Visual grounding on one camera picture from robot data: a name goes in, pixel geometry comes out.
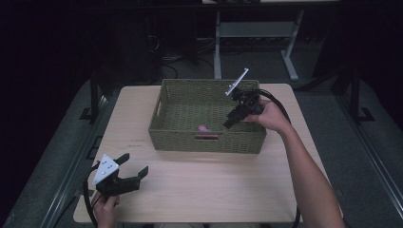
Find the green basket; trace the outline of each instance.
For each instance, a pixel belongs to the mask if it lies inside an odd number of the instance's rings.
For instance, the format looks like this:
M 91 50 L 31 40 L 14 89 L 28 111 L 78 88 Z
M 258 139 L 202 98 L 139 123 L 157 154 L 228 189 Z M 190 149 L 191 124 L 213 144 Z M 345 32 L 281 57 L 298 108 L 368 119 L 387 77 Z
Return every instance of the green basket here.
M 258 123 L 223 124 L 237 102 L 225 95 L 234 80 L 163 80 L 148 133 L 156 150 L 258 154 L 266 129 Z M 241 81 L 239 88 L 258 88 Z M 200 131 L 200 126 L 208 131 Z

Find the wooden table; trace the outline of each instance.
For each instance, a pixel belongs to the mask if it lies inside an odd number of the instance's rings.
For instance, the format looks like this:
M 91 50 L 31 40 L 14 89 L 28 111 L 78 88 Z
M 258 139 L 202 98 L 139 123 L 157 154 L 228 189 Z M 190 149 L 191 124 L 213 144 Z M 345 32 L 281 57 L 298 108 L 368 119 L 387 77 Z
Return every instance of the wooden table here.
M 260 85 L 286 108 L 294 128 L 325 173 L 296 97 L 288 85 Z M 283 142 L 268 130 L 259 154 L 156 151 L 148 125 L 160 87 L 122 89 L 100 145 L 117 159 L 130 153 L 121 178 L 136 176 L 147 165 L 149 174 L 139 191 L 121 195 L 121 222 L 287 222 L 293 221 L 296 200 Z M 88 182 L 92 182 L 94 173 Z M 90 222 L 83 198 L 74 213 L 77 222 Z

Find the metal stand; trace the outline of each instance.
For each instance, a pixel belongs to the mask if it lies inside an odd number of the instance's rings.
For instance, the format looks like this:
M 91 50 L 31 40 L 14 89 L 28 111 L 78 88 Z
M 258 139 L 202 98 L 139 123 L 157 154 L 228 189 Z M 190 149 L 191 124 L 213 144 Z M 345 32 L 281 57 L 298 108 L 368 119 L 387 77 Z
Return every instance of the metal stand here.
M 296 70 L 294 69 L 294 65 L 290 59 L 290 56 L 294 47 L 294 43 L 296 42 L 297 39 L 299 25 L 301 24 L 302 21 L 302 16 L 303 16 L 303 10 L 298 12 L 297 20 L 294 23 L 292 34 L 290 36 L 290 43 L 288 44 L 287 49 L 281 51 L 282 59 L 284 60 L 284 64 L 287 67 L 288 74 L 290 75 L 292 81 L 298 81 L 298 75 Z
M 297 81 L 298 76 L 290 59 L 294 43 L 297 39 L 299 25 L 302 20 L 303 10 L 297 14 L 296 21 L 292 22 L 221 22 L 220 12 L 217 12 L 216 20 L 216 51 L 214 53 L 214 78 L 221 79 L 220 38 L 221 37 L 290 37 L 290 42 L 285 50 L 281 51 L 282 59 L 287 67 L 292 81 Z

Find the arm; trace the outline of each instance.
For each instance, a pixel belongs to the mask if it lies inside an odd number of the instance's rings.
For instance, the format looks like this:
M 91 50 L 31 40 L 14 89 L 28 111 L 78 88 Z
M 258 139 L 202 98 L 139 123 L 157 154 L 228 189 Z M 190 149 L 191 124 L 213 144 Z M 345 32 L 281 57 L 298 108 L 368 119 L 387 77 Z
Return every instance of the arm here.
M 284 141 L 294 192 L 299 210 L 308 227 L 344 227 L 333 188 L 320 171 L 296 130 L 279 108 L 270 101 L 260 101 L 260 115 L 250 115 L 247 122 L 257 122 L 275 130 Z

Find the table leg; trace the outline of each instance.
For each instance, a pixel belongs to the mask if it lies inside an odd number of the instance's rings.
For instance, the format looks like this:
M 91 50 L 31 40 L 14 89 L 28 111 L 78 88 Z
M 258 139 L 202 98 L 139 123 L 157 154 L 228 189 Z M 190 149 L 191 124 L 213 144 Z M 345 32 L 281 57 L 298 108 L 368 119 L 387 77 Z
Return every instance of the table leg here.
M 214 79 L 221 79 L 220 59 L 220 12 L 217 11 L 216 21 L 216 52 L 214 53 Z
M 291 31 L 290 43 L 288 44 L 288 47 L 286 49 L 281 51 L 282 59 L 284 60 L 284 64 L 287 67 L 288 74 L 290 75 L 290 78 L 292 81 L 298 81 L 298 75 L 297 75 L 296 70 L 294 69 L 294 65 L 290 59 L 290 55 L 293 50 L 294 43 L 296 42 L 296 39 L 297 39 L 299 25 L 302 20 L 303 12 L 304 12 L 303 10 L 300 10 L 298 12 L 297 19 L 296 19 L 296 21 L 293 25 L 293 29 Z

